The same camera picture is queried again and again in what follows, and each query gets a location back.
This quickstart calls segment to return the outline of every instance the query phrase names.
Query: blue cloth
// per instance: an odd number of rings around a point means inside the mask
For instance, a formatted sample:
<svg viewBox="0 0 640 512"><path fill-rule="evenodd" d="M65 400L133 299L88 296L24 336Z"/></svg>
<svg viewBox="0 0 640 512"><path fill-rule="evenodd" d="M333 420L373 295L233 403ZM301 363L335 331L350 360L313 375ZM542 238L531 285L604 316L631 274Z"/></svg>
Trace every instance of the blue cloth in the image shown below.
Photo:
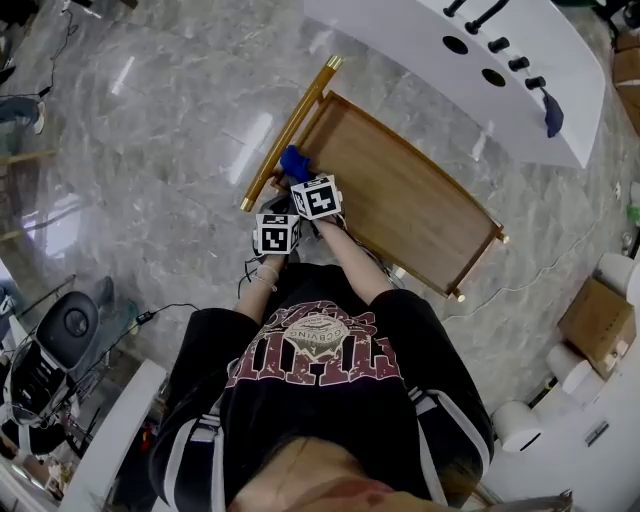
<svg viewBox="0 0 640 512"><path fill-rule="evenodd" d="M547 115L544 122L547 124L547 137L550 139L558 135L564 124L564 112L556 99L547 91L542 89L544 93L544 106L547 109Z"/></svg>
<svg viewBox="0 0 640 512"><path fill-rule="evenodd" d="M298 183L309 181L312 176L309 172L309 164L311 158L306 158L298 153L298 149L294 146L288 146L280 157L280 165L287 176L293 176Z"/></svg>

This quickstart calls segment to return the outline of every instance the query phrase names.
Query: marble floor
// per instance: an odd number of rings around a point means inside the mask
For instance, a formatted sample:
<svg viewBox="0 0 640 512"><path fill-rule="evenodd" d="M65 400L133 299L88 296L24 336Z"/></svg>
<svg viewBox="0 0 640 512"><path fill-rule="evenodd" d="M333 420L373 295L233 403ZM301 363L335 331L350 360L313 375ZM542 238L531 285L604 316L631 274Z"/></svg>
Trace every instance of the marble floor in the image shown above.
<svg viewBox="0 0 640 512"><path fill-rule="evenodd" d="M42 2L1 94L48 84L68 23L61 4ZM446 301L411 277L404 283L431 301L489 409L526 397L547 375L558 319L630 229L625 202L640 154L611 83L586 170L522 165L492 141L476 162L473 121L396 63L305 19L300 4L142 0L130 11L105 0L102 19L72 7L78 30L57 62L45 131L24 141L58 154L10 176L15 225L53 220L16 242L24 262L48 284L110 274L144 309L231 306L251 255L253 217L239 209L246 184L316 71L339 54L346 63L332 87L505 224L511 243L497 244L475 269L466 302ZM587 10L565 13L608 70L606 28ZM622 201L613 194L618 182ZM329 259L314 240L301 253ZM170 367L189 314L166 311L128 349Z"/></svg>

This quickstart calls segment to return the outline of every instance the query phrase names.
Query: wooden board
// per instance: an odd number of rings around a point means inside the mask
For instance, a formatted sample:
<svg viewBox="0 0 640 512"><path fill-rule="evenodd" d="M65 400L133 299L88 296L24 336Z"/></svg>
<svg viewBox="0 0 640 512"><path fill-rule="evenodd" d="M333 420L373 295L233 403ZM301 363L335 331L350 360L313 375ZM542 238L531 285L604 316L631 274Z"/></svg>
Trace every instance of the wooden board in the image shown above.
<svg viewBox="0 0 640 512"><path fill-rule="evenodd" d="M444 295L502 230L436 164L333 92L297 145L335 175L349 231Z"/></svg>

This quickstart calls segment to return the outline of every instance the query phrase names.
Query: black knob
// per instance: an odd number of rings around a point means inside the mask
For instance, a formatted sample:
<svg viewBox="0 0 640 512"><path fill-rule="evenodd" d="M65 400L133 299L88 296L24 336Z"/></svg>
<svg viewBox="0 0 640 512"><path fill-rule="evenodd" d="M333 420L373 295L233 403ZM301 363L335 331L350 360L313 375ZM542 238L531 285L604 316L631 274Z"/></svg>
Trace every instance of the black knob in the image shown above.
<svg viewBox="0 0 640 512"><path fill-rule="evenodd" d="M478 30L479 30L479 28L480 28L480 27L478 27L478 26L476 25L476 22L475 22L475 21L467 21L467 22L464 24L464 28L466 28L466 29L467 29L467 32L469 32L469 34L472 34L472 35L474 35L474 36L475 36L475 35L478 33Z"/></svg>
<svg viewBox="0 0 640 512"><path fill-rule="evenodd" d="M506 37L501 37L489 43L489 50L491 51L491 53L498 53L505 48L509 48L509 46L511 46L509 40Z"/></svg>
<svg viewBox="0 0 640 512"><path fill-rule="evenodd" d="M527 89L529 89L530 91L533 91L538 87L545 87L547 85L547 81L541 76L537 76L535 78L527 78L524 81L524 85L527 86Z"/></svg>
<svg viewBox="0 0 640 512"><path fill-rule="evenodd" d="M466 1L467 0L453 0L453 3L449 7L445 7L444 9L442 9L442 12L444 12L445 16L453 18L453 15L456 13L456 11L460 9L460 7L462 7L462 4Z"/></svg>
<svg viewBox="0 0 640 512"><path fill-rule="evenodd" d="M530 65L531 62L526 57L519 57L509 61L511 71L519 71L520 69L528 68Z"/></svg>

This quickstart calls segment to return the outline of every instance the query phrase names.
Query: graphic print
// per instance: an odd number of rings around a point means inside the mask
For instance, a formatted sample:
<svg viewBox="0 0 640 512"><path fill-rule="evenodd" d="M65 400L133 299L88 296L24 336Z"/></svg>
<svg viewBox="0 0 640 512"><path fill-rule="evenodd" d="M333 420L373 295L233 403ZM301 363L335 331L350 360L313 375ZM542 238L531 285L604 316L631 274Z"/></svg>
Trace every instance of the graphic print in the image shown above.
<svg viewBox="0 0 640 512"><path fill-rule="evenodd" d="M389 340L373 339L374 323L373 313L350 317L330 301L279 309L240 358L226 387L267 378L302 386L402 378Z"/></svg>

